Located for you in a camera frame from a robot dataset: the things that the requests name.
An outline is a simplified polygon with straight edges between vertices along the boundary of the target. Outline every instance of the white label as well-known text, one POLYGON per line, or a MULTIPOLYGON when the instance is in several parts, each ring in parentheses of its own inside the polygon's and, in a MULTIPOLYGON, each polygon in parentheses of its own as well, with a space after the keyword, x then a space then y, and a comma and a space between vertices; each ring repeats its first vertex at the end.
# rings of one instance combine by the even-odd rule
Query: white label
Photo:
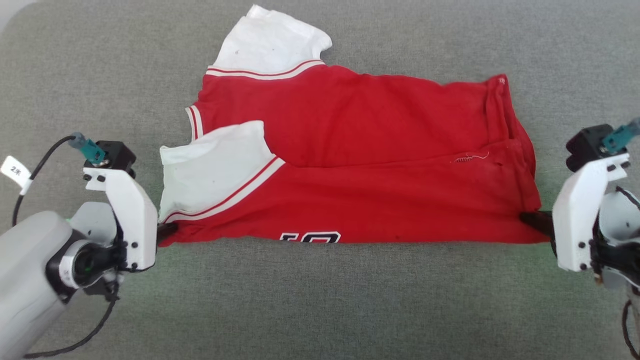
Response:
POLYGON ((31 180, 29 180, 31 172, 26 166, 24 166, 21 162, 18 161, 18 159, 14 158, 13 156, 9 155, 6 157, 6 159, 4 159, 4 163, 2 164, 0 171, 4 175, 8 176, 9 179, 18 183, 18 185, 20 185, 20 187, 23 189, 25 187, 28 188, 31 184, 31 180))

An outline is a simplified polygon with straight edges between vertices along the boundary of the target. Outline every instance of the gray couch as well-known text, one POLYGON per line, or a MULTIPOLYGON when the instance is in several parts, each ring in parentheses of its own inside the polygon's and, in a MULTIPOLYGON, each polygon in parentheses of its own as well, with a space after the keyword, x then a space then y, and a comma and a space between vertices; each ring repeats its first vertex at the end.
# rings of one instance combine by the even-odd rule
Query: gray couch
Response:
MULTIPOLYGON (((57 0, 0 36, 0 156, 33 168, 82 131, 124 141, 159 202, 158 148, 190 138, 184 107, 252 0, 57 0)), ((564 143, 581 127, 640 115, 636 0, 268 0, 325 30, 329 64, 439 82, 505 72, 538 156, 550 209, 564 143)), ((82 161, 62 148, 21 215, 69 217, 82 161)), ((631 190, 638 167, 631 168, 631 190)), ((0 231, 17 187, 0 181, 0 231)), ((623 291, 558 269, 547 244, 321 245, 224 239, 174 245, 128 276, 102 332, 60 359, 628 359, 623 291)), ((34 350, 69 345, 102 316, 79 297, 34 350)))

